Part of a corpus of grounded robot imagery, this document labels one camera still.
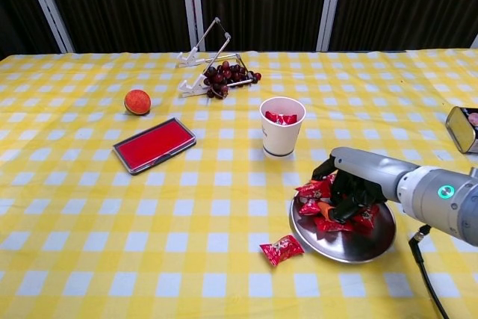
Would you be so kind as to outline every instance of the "white paper cup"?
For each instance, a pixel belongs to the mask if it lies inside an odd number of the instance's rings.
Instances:
[[[296,146],[300,126],[305,119],[305,107],[300,102],[288,97],[273,97],[262,102],[259,108],[262,119],[262,144],[269,157],[281,158],[290,155]],[[297,115],[297,122],[292,125],[279,125],[268,120],[266,111],[276,114]]]

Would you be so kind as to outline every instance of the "grape bunch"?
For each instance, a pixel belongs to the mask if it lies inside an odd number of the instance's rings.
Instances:
[[[206,77],[204,85],[209,86],[208,97],[217,99],[226,98],[230,87],[244,86],[244,84],[235,85],[238,82],[251,80],[252,84],[257,84],[262,77],[259,72],[246,71],[246,68],[239,64],[229,65],[228,61],[224,61],[217,68],[210,66],[204,76]]]

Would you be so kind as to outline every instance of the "red candy wrapper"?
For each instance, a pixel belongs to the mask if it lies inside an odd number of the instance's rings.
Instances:
[[[286,235],[274,244],[261,244],[260,247],[274,267],[281,261],[304,253],[300,243],[292,235]]]
[[[330,198],[330,182],[311,180],[307,185],[296,188],[296,191],[305,198]]]
[[[373,229],[373,222],[376,214],[379,213],[379,206],[373,205],[370,208],[366,208],[353,216],[351,221],[365,228]]]
[[[309,198],[307,203],[302,206],[299,213],[304,216],[313,216],[314,214],[320,213],[320,207],[315,199]]]
[[[346,222],[345,224],[326,220],[324,217],[315,217],[315,225],[319,232],[351,232],[353,230],[352,224]]]
[[[283,115],[275,114],[270,111],[266,111],[266,119],[277,123],[278,125],[292,125],[297,122],[297,115]]]

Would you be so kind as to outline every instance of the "robotic hand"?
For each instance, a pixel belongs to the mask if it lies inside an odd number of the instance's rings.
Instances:
[[[401,203],[407,215],[478,246],[477,169],[465,175],[338,147],[312,179],[320,181],[336,170],[330,218],[344,222],[360,208],[390,200]]]

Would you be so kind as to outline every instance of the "green indicator light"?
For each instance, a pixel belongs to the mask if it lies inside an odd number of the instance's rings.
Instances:
[[[450,185],[441,186],[438,189],[438,195],[443,199],[449,199],[455,194],[455,188]]]

